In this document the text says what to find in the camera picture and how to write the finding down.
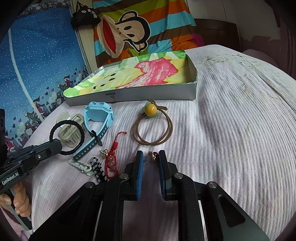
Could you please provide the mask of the person's left hand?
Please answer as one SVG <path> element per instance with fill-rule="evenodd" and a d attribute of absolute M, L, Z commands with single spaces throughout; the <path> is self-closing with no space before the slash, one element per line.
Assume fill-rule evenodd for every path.
<path fill-rule="evenodd" d="M 15 192 L 15 196 L 13 202 L 11 198 L 6 194 L 1 194 L 0 203 L 1 207 L 7 211 L 9 211 L 8 206 L 12 203 L 15 206 L 15 212 L 17 215 L 22 217 L 28 217 L 31 215 L 31 203 L 29 201 L 29 197 L 26 193 L 26 188 L 22 182 L 17 183 L 13 186 L 13 190 Z"/>

